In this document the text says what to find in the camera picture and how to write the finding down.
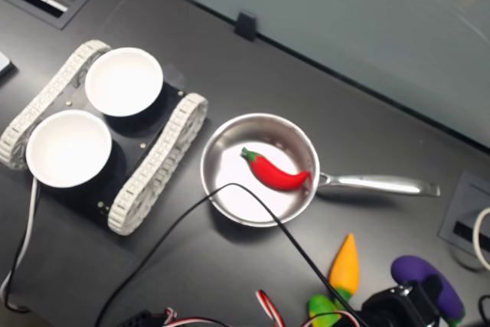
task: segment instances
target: saucepan handle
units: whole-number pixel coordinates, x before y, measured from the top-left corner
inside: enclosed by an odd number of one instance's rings
[[[440,196],[440,189],[437,184],[391,175],[332,176],[321,172],[318,189],[325,192],[328,186],[371,189],[397,195]]]

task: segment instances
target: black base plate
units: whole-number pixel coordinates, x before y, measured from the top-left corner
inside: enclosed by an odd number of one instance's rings
[[[51,188],[43,185],[43,192],[77,213],[107,226],[107,214],[127,179],[138,168],[165,127],[170,115],[184,96],[179,90],[164,83],[157,100],[143,112],[123,118],[106,116],[87,100],[83,86],[67,87],[45,117],[62,110],[85,110],[104,120],[113,137],[113,150],[104,169],[95,178],[74,188]]]

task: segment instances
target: purple toy eggplant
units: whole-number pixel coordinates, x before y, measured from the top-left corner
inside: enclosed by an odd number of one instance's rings
[[[437,299],[437,307],[449,325],[456,325],[465,316],[465,307],[447,278],[426,260],[415,256],[402,256],[391,264],[391,276],[401,284],[407,281],[422,283],[429,276],[437,275],[443,285]]]

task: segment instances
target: white cable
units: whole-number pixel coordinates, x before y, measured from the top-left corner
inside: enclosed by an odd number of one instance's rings
[[[192,318],[181,319],[179,321],[175,321],[175,322],[169,323],[167,325],[163,325],[163,326],[164,327],[177,327],[179,325],[187,325],[189,323],[211,323],[211,324],[222,325],[222,326],[226,325],[224,323],[219,323],[218,321],[214,321],[212,319],[192,317]]]
[[[258,298],[263,310],[267,313],[269,318],[274,322],[276,327],[284,327],[283,321],[274,305],[270,302],[269,297],[261,290],[255,292],[255,296]]]
[[[15,264],[15,269],[18,268],[18,265],[21,264],[22,259],[24,258],[25,252],[28,249],[29,246],[29,241],[31,240],[31,234],[32,234],[32,225],[34,223],[34,212],[36,209],[36,200],[38,196],[38,180],[34,178],[32,180],[32,189],[31,189],[31,203],[29,204],[29,216],[28,216],[28,226],[25,231],[25,239],[24,243],[22,244],[22,249],[20,254],[18,255],[17,263]],[[7,277],[5,280],[3,280],[2,285],[0,286],[0,297],[2,298],[2,302],[5,302],[5,288],[7,287],[7,283],[10,280],[10,275],[11,272],[8,273]],[[25,308],[16,306],[14,304],[9,303],[8,304],[11,308],[17,309],[18,311],[25,311]]]
[[[490,263],[483,257],[482,248],[480,247],[480,227],[482,227],[483,219],[487,214],[490,214],[490,207],[480,212],[476,218],[475,226],[473,227],[473,247],[475,248],[476,257],[483,267],[490,271]]]

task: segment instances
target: green stem cap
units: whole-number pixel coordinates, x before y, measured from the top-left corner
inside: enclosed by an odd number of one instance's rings
[[[245,147],[242,148],[242,153],[241,155],[247,159],[248,162],[255,162],[255,158],[257,156],[261,156],[261,154],[257,153],[257,152],[252,152],[252,151],[249,151],[248,149],[246,149]]]
[[[340,294],[340,296],[342,297],[342,299],[345,300],[346,302],[348,302],[349,299],[352,296],[349,293],[349,291],[344,290],[344,289],[341,289],[340,287],[337,288],[337,289],[335,289],[335,290],[337,291],[337,293]],[[335,306],[337,307],[338,310],[344,310],[344,307],[342,306],[342,304],[337,299],[335,299],[334,303],[335,303]]]
[[[463,316],[460,319],[451,319],[451,318],[448,318],[446,320],[446,322],[449,325],[449,327],[456,327],[462,321],[463,318],[465,318],[465,317]]]

